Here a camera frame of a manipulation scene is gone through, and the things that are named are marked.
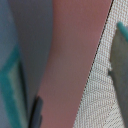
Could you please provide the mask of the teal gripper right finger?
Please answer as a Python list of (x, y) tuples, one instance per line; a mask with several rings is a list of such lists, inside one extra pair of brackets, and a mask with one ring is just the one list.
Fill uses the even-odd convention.
[(112, 78), (125, 128), (128, 128), (128, 26), (116, 24), (110, 51)]

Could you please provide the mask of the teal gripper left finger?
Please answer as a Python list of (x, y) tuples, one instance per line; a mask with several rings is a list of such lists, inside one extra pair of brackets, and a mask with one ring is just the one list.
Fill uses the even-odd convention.
[(28, 120), (18, 47), (12, 50), (0, 70), (0, 90), (11, 128), (27, 128)]

